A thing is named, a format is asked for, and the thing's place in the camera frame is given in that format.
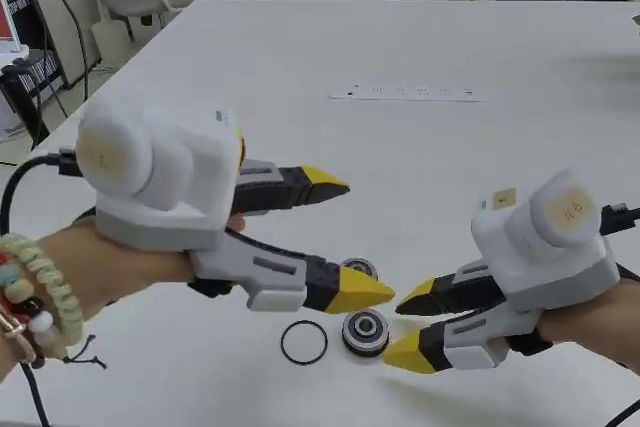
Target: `ball bearing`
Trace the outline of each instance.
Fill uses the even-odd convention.
[[[351,257],[342,262],[342,264],[340,265],[342,267],[348,267],[350,269],[357,270],[358,272],[367,274],[372,279],[378,280],[378,271],[367,259],[363,259],[361,257]]]
[[[354,312],[342,323],[342,341],[358,357],[377,357],[389,345],[389,324],[376,310]]]

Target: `beaded bracelet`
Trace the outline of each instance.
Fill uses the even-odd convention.
[[[36,352],[31,343],[23,335],[27,326],[11,315],[2,305],[0,305],[0,327],[2,327],[4,331],[4,337],[15,340],[24,351],[24,358],[20,363],[31,364],[36,361]]]
[[[62,336],[64,343],[68,346],[75,345],[80,342],[82,338],[82,328],[84,324],[84,318],[82,311],[80,310],[80,303],[75,295],[71,293],[71,287],[63,280],[62,272],[56,269],[53,261],[47,258],[42,252],[42,249],[38,247],[35,242],[28,238],[18,234],[6,234],[0,237],[0,252],[5,255],[14,257],[22,266],[24,266],[29,272],[35,274],[39,283],[44,285],[47,293],[53,299],[56,306],[58,317],[62,327]],[[5,274],[0,274],[0,279],[9,277],[16,268],[11,266],[11,263],[0,266],[0,271],[5,270]],[[41,305],[37,305],[38,301],[32,297],[33,286],[28,283],[29,287],[24,282],[16,281],[9,285],[9,293],[7,294],[5,289],[5,295],[8,300],[11,301],[11,296],[14,295],[12,291],[16,292],[13,300],[18,302],[12,302],[16,304],[25,304],[25,309],[41,309]],[[29,330],[34,332],[34,338],[39,345],[46,345],[47,347],[57,344],[55,339],[57,337],[56,330],[53,328],[53,317],[49,312],[42,311],[36,317],[29,321]],[[54,357],[59,357],[62,351],[56,348],[58,352]]]
[[[53,316],[44,309],[42,299],[34,296],[35,289],[31,282],[16,276],[19,269],[10,260],[0,254],[0,287],[3,293],[0,303],[26,324],[25,337],[40,354],[37,365],[32,366],[44,366],[45,356],[62,360],[67,350],[58,329],[53,325]]]

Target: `white motor housing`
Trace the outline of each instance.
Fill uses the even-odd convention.
[[[141,250],[210,248],[227,224],[242,156],[228,112],[176,105],[120,109],[94,96],[76,156],[97,192],[97,227]]]
[[[482,210],[471,232],[517,312],[591,300],[620,279],[600,209],[568,170],[524,202]]]

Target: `table surface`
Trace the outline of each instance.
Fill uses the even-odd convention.
[[[640,205],[640,38],[632,4],[198,1],[96,95],[236,111],[253,158],[311,163],[351,183],[340,199],[250,219],[248,235],[341,261],[365,256],[399,296],[478,257],[469,222],[482,192],[535,186],[566,166],[597,200]],[[353,83],[470,87],[485,103],[330,100]],[[79,114],[45,142],[74,142]],[[13,229],[41,236],[94,199],[42,168],[24,180]],[[612,239],[638,265],[636,231]],[[56,423],[102,426],[602,426],[640,392],[576,346],[498,369],[421,376],[363,364],[343,316],[256,314],[245,295],[209,300],[157,286],[89,324],[109,369],[52,364],[38,378]],[[380,311],[395,338],[424,325]],[[279,338],[320,322],[329,350],[298,367]],[[34,420],[14,372],[6,419]]]

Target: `o-ring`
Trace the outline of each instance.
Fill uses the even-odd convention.
[[[320,333],[324,337],[324,347],[322,348],[322,352],[320,352],[316,357],[314,357],[311,360],[297,360],[297,359],[294,359],[293,357],[291,357],[289,355],[289,353],[284,348],[284,338],[287,336],[289,331],[291,329],[293,329],[294,327],[296,327],[297,325],[310,325],[312,327],[315,327],[316,329],[318,329],[320,331]],[[313,320],[297,320],[296,322],[291,324],[289,327],[284,329],[284,332],[282,333],[282,336],[280,337],[280,351],[282,352],[282,355],[284,355],[284,357],[289,362],[291,362],[292,364],[295,364],[295,365],[311,365],[311,364],[315,364],[322,357],[324,357],[324,354],[327,353],[327,348],[328,347],[329,347],[329,338],[327,337],[327,331],[324,330],[324,328],[320,324],[318,324],[317,322],[314,322]]]

